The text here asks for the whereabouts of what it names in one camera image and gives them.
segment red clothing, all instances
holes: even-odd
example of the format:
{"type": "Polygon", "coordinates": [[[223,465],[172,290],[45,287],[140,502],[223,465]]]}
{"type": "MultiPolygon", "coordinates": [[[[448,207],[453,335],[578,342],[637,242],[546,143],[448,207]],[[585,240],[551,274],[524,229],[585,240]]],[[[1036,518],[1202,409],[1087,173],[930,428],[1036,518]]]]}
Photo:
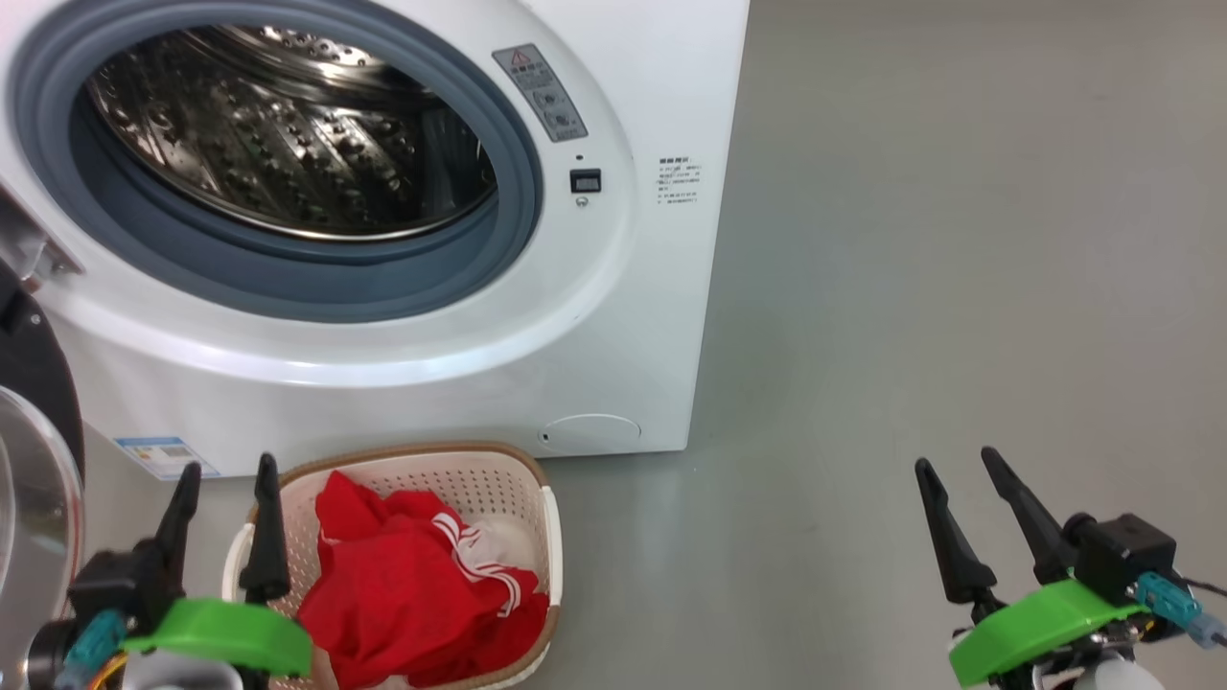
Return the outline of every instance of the red clothing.
{"type": "Polygon", "coordinates": [[[320,577],[298,609],[341,690],[429,688],[507,668],[545,627],[536,576],[458,551],[481,539],[429,491],[387,501],[334,471],[315,501],[320,577]]]}

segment basket rim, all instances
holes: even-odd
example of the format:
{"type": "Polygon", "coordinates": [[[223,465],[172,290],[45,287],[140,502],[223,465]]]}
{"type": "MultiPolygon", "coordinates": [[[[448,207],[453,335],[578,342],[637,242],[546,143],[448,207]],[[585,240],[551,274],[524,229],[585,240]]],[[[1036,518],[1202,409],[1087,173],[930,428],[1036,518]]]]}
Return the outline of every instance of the basket rim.
{"type": "MultiPolygon", "coordinates": [[[[279,478],[279,486],[285,489],[291,483],[302,479],[304,476],[324,471],[334,470],[350,465],[363,464],[375,460],[385,460],[396,455],[427,455],[434,453],[499,453],[508,455],[520,464],[526,467],[529,471],[533,473],[533,478],[536,479],[541,489],[550,487],[550,480],[545,474],[545,469],[541,464],[536,462],[533,455],[529,455],[524,451],[507,444],[499,443],[497,441],[464,441],[464,442],[449,442],[449,443],[410,443],[402,446],[388,446],[383,448],[374,448],[369,451],[358,451],[355,453],[344,453],[340,455],[334,455],[331,458],[324,458],[321,460],[315,460],[312,463],[306,463],[298,465],[291,470],[282,473],[279,478]]],[[[255,516],[259,513],[258,506],[253,505],[252,510],[248,512],[247,522],[248,524],[255,523],[255,516]]],[[[477,690],[480,688],[488,688],[503,684],[519,674],[524,673],[529,667],[533,665],[546,649],[550,647],[550,642],[553,641],[553,634],[558,629],[558,618],[562,614],[561,604],[551,604],[545,616],[545,626],[541,629],[541,634],[537,635],[536,642],[533,647],[524,653],[523,657],[515,661],[515,663],[474,678],[466,678],[464,680],[456,680],[454,683],[448,683],[444,685],[431,685],[429,690],[477,690]]]]}

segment floor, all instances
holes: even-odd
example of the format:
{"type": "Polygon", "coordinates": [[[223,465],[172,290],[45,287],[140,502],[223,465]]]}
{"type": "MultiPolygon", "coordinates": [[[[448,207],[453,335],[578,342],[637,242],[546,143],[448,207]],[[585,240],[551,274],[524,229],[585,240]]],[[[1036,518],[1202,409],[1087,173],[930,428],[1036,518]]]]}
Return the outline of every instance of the floor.
{"type": "MultiPolygon", "coordinates": [[[[984,443],[1227,582],[1223,36],[1200,0],[755,0],[691,447],[548,464],[567,594],[525,686],[955,688],[912,464],[1017,598],[984,443]]],[[[88,471],[92,546],[153,529],[168,486],[97,437],[88,471]]],[[[193,593],[249,491],[205,487],[193,593]]],[[[1217,654],[1141,661],[1210,688],[1217,654]]]]}

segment white stripe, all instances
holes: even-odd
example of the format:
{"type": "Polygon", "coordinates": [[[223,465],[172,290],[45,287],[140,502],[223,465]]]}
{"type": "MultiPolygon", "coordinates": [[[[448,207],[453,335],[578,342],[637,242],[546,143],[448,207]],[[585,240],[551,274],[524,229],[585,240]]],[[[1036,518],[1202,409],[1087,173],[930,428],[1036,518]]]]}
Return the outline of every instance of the white stripe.
{"type": "Polygon", "coordinates": [[[452,562],[456,564],[460,572],[469,582],[477,582],[481,578],[493,578],[507,586],[507,602],[498,611],[499,618],[507,618],[520,605],[520,583],[513,576],[507,575],[507,566],[498,562],[467,564],[460,556],[460,545],[464,543],[471,546],[481,539],[482,530],[475,527],[460,529],[460,524],[448,513],[438,513],[431,519],[431,524],[438,528],[448,541],[452,543],[452,562]]]}

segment laundry basket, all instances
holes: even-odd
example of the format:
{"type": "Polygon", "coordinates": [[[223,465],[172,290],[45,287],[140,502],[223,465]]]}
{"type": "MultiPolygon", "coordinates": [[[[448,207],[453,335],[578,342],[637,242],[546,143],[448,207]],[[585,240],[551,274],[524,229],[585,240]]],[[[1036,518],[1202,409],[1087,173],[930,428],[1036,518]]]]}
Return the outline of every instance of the laundry basket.
{"type": "MultiPolygon", "coordinates": [[[[506,546],[515,561],[531,564],[541,588],[550,595],[545,627],[536,643],[512,665],[476,678],[434,686],[436,690],[494,690],[531,675],[558,625],[562,602],[562,532],[558,506],[541,465],[524,452],[499,443],[450,443],[404,446],[353,453],[294,468],[281,475],[281,510],[286,524],[286,551],[292,589],[270,605],[293,616],[303,597],[319,577],[317,538],[319,518],[315,497],[333,470],[388,496],[394,491],[433,491],[465,522],[485,518],[510,537],[506,546]]],[[[238,573],[247,562],[255,529],[255,508],[231,544],[222,576],[222,598],[238,602],[238,573]]],[[[280,690],[336,690],[330,674],[317,678],[279,679],[280,690]]],[[[396,680],[382,688],[395,688],[396,680]]],[[[400,688],[407,688],[399,683],[400,688]]]]}

